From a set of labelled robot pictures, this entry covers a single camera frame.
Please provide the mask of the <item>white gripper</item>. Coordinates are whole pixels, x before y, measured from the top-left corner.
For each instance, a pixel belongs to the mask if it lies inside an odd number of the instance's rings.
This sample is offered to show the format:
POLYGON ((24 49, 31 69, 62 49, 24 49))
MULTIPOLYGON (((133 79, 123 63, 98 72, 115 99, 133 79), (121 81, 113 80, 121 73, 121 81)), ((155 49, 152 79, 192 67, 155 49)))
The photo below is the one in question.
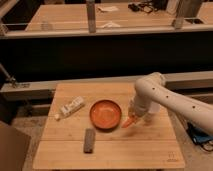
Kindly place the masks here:
POLYGON ((143 117, 148 112, 148 109, 139 102, 131 99, 128 108, 128 116, 134 119, 143 117))

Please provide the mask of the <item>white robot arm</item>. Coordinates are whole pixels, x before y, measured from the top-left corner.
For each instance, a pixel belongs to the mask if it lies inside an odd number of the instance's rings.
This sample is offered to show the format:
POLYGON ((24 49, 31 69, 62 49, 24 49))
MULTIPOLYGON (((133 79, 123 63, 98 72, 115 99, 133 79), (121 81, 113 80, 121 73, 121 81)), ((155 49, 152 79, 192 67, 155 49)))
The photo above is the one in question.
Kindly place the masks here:
POLYGON ((191 121, 205 133, 213 135, 213 106, 175 93, 165 87, 163 74, 154 72, 137 79, 135 96, 130 101, 130 115, 140 118, 156 113, 162 105, 191 121))

